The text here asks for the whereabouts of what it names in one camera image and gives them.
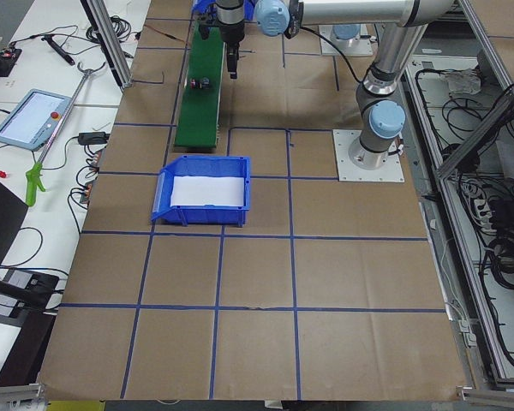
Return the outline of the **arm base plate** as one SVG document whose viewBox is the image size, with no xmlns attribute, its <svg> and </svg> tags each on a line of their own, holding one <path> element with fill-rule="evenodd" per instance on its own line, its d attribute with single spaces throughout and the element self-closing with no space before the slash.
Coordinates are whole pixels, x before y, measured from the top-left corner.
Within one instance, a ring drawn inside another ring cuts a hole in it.
<svg viewBox="0 0 514 411">
<path fill-rule="evenodd" d="M 373 153 L 363 148 L 360 134 L 360 130 L 332 130 L 338 180 L 403 183 L 401 159 L 395 141 L 386 152 Z"/>
<path fill-rule="evenodd" d="M 347 57 L 369 57 L 374 53 L 364 24 L 319 25 L 319 33 Z"/>
</svg>

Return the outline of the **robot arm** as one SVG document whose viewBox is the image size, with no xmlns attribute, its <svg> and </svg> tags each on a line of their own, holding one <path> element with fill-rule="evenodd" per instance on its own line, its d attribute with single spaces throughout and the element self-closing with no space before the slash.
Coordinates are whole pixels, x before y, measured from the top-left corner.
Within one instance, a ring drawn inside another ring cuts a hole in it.
<svg viewBox="0 0 514 411">
<path fill-rule="evenodd" d="M 449 1 L 258 1 L 254 19 L 264 35 L 287 39 L 309 32 L 313 25 L 328 25 L 331 35 L 323 40 L 332 48 L 343 27 L 384 25 L 373 61 L 356 79 L 363 129 L 348 150 L 355 166 L 377 170 L 386 163 L 406 119 L 403 108 L 391 100 L 399 77 L 427 25 L 450 7 Z"/>
<path fill-rule="evenodd" d="M 361 24 L 333 25 L 330 40 L 339 50 L 345 50 L 358 42 L 361 35 L 361 26 Z"/>
</svg>

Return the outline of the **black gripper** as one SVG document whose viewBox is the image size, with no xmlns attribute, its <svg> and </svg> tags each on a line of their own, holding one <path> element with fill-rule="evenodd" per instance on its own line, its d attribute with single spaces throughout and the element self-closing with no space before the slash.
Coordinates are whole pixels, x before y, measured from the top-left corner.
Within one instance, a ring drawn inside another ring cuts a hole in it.
<svg viewBox="0 0 514 411">
<path fill-rule="evenodd" d="M 219 22 L 221 39 L 226 43 L 226 63 L 232 80 L 238 78 L 237 64 L 239 61 L 239 46 L 245 37 L 245 20 L 233 24 Z"/>
</svg>

